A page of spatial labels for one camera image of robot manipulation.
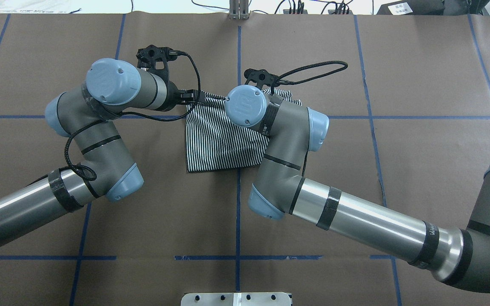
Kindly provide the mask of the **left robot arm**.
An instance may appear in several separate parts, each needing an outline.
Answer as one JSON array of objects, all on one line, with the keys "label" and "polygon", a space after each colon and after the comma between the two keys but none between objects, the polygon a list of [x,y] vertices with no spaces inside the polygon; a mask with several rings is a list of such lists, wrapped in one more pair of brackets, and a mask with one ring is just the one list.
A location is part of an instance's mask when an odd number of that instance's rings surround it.
[{"label": "left robot arm", "polygon": [[95,61],[85,81],[46,107],[47,124],[67,139],[66,166],[0,199],[0,247],[105,196],[118,201],[144,180],[114,121],[133,108],[167,112],[195,105],[202,91],[180,90],[155,64],[136,68],[111,58]]}]

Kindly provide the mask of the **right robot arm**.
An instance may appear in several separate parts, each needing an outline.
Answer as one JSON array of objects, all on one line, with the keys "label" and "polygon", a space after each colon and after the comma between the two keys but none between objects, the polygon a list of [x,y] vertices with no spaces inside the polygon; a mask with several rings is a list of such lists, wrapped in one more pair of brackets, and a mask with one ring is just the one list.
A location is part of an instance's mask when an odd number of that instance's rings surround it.
[{"label": "right robot arm", "polygon": [[307,179],[300,162],[320,149],[329,118],[251,85],[229,92],[224,110],[238,127],[269,137],[249,208],[274,220],[310,221],[431,272],[448,286],[490,294],[490,165],[465,229],[440,228]]}]

